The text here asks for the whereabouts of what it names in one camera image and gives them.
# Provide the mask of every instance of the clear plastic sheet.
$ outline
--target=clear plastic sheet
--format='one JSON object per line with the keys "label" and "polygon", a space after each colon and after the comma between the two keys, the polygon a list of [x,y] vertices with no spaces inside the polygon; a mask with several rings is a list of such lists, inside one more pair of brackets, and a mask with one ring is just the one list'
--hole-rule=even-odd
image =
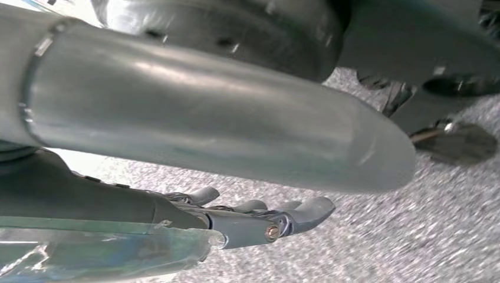
{"label": "clear plastic sheet", "polygon": [[0,282],[116,282],[202,262],[222,234],[140,223],[0,217]]}

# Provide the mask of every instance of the metal tube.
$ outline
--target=metal tube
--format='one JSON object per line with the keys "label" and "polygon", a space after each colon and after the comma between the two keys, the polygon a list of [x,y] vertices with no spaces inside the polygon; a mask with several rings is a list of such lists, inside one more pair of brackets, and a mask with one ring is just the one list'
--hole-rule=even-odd
{"label": "metal tube", "polygon": [[57,30],[19,101],[41,144],[322,190],[413,177],[408,137],[347,93],[79,22]]}

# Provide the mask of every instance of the gray carpet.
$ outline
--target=gray carpet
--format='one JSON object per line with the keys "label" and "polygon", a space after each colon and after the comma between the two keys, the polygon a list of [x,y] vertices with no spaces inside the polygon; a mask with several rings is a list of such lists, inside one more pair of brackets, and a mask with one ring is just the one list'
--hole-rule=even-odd
{"label": "gray carpet", "polygon": [[[336,71],[328,84],[376,107],[384,100],[360,88],[349,70]],[[486,98],[462,116],[500,136],[499,101]],[[214,252],[173,282],[500,282],[500,156],[468,169],[419,156],[411,184],[376,196],[313,192],[89,154],[62,156],[83,174],[136,188],[190,192],[213,186],[222,193],[216,204],[261,199],[272,207],[326,195],[337,205],[314,231],[273,245]]]}

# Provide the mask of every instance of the screw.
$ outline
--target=screw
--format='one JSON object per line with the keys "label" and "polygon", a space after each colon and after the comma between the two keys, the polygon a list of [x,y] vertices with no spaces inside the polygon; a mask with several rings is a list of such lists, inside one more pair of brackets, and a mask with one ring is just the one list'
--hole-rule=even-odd
{"label": "screw", "polygon": [[279,238],[279,227],[274,224],[267,227],[265,235],[268,241],[276,241]]}

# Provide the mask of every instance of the round metal drum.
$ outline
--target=round metal drum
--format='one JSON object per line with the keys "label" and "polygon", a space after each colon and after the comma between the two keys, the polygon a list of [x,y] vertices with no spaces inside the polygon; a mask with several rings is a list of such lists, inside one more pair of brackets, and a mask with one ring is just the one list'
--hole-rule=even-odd
{"label": "round metal drum", "polygon": [[335,68],[343,25],[328,0],[94,0],[102,24],[312,81]]}

